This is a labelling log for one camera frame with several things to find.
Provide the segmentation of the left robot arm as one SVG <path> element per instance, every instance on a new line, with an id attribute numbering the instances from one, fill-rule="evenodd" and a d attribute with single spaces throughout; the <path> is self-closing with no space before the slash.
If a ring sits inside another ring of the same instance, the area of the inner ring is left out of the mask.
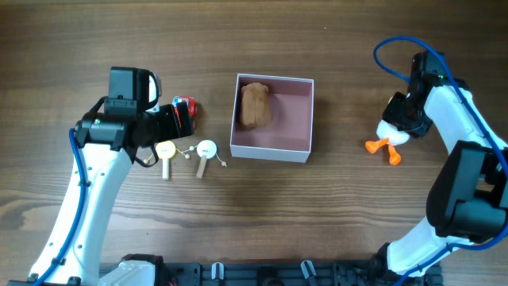
<path id="1" fill-rule="evenodd" d="M 130 254 L 105 275 L 100 260 L 121 185 L 139 149 L 193 134 L 187 105 L 160 106 L 160 79 L 141 68 L 113 67 L 107 96 L 69 130 L 71 178 L 56 223 L 26 285 L 169 285 L 161 256 Z"/>

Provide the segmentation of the red toy fire truck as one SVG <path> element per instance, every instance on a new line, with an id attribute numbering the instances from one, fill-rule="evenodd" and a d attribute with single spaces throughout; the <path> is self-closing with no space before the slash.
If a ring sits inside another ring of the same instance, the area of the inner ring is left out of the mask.
<path id="1" fill-rule="evenodd" d="M 195 99 L 190 96 L 175 96 L 172 99 L 171 104 L 174 106 L 175 114 L 177 116 L 179 116 L 177 104 L 181 103 L 181 102 L 185 102 L 187 104 L 190 119 L 192 121 L 192 126 L 194 129 L 196 129 L 196 122 L 195 122 L 194 118 L 195 118 L 196 114 L 198 113 L 198 107 L 197 107 L 197 103 L 196 103 Z"/>

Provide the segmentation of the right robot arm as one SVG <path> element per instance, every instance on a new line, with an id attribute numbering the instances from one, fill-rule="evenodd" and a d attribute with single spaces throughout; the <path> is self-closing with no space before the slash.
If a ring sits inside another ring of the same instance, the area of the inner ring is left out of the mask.
<path id="1" fill-rule="evenodd" d="M 407 92 L 390 98 L 377 141 L 365 144 L 370 153 L 387 147 L 396 165 L 402 159 L 396 146 L 436 127 L 448 151 L 425 217 L 371 257 L 372 284 L 428 282 L 430 269 L 449 254 L 490 248 L 507 236 L 507 144 L 478 112 L 469 86 L 446 75 L 443 59 L 440 52 L 413 56 Z"/>

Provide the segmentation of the brown plush bear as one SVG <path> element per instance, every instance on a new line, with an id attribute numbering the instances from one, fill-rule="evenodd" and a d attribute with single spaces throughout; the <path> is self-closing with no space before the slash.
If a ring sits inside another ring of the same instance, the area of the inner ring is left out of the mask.
<path id="1" fill-rule="evenodd" d="M 241 88 L 240 122 L 246 128 L 265 127 L 271 123 L 268 86 L 250 83 Z"/>

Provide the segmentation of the white plush duck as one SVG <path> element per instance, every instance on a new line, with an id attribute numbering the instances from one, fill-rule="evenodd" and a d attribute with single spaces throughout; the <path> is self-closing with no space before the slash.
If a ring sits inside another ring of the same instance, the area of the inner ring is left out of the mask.
<path id="1" fill-rule="evenodd" d="M 399 131 L 392 124 L 381 120 L 376 129 L 378 141 L 366 141 L 365 148 L 369 153 L 376 153 L 383 146 L 388 147 L 389 163 L 391 165 L 398 165 L 402 157 L 396 151 L 397 145 L 402 145 L 408 142 L 410 135 L 405 131 Z"/>

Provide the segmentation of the yellow rattle drum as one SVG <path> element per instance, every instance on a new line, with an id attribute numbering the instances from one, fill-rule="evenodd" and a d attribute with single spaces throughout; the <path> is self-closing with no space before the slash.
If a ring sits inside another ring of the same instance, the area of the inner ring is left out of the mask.
<path id="1" fill-rule="evenodd" d="M 163 141 L 156 145 L 156 155 L 162 160 L 162 179 L 170 180 L 171 178 L 171 159 L 176 154 L 183 155 L 187 160 L 191 157 L 183 151 L 177 149 L 172 141 Z"/>

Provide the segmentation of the white rattle drum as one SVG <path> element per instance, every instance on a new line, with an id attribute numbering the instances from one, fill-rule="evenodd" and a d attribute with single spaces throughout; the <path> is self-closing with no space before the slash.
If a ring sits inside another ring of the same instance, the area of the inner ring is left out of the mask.
<path id="1" fill-rule="evenodd" d="M 207 162 L 213 158 L 218 159 L 222 167 L 224 168 L 228 167 L 227 163 L 219 157 L 218 148 L 214 141 L 211 140 L 200 141 L 197 145 L 191 146 L 189 150 L 195 151 L 200 158 L 198 170 L 196 172 L 196 177 L 199 179 L 201 179 L 204 176 Z"/>

